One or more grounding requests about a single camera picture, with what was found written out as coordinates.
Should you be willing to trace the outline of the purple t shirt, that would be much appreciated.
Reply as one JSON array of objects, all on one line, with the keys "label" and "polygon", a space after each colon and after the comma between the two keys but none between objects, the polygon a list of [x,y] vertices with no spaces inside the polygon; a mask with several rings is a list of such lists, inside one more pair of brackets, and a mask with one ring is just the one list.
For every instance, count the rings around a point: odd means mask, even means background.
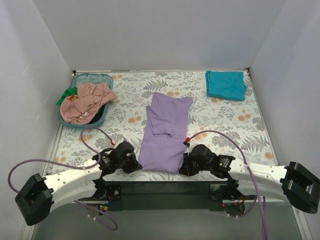
[{"label": "purple t shirt", "polygon": [[138,161],[143,171],[177,174],[187,147],[191,97],[174,98],[155,92],[146,106],[147,124]]}]

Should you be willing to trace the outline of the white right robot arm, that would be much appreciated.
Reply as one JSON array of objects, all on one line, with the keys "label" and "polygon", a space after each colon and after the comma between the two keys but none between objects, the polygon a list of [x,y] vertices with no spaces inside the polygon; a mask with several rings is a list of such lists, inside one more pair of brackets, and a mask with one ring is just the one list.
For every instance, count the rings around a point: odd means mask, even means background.
[{"label": "white right robot arm", "polygon": [[217,155],[198,144],[183,155],[179,173],[191,177],[201,171],[224,180],[210,191],[214,200],[238,201],[261,196],[289,202],[308,214],[318,211],[320,179],[298,162],[291,161],[287,166],[245,164],[238,158]]}]

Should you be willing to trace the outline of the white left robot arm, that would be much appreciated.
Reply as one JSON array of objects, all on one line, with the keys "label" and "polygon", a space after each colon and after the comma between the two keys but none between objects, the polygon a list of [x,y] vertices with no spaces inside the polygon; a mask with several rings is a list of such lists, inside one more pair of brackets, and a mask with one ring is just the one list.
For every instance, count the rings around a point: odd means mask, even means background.
[{"label": "white left robot arm", "polygon": [[126,174],[141,170],[134,147],[127,141],[106,148],[79,166],[60,173],[32,175],[15,197],[28,226],[43,221],[53,210],[78,200],[119,201],[122,187],[104,180],[116,170]]}]

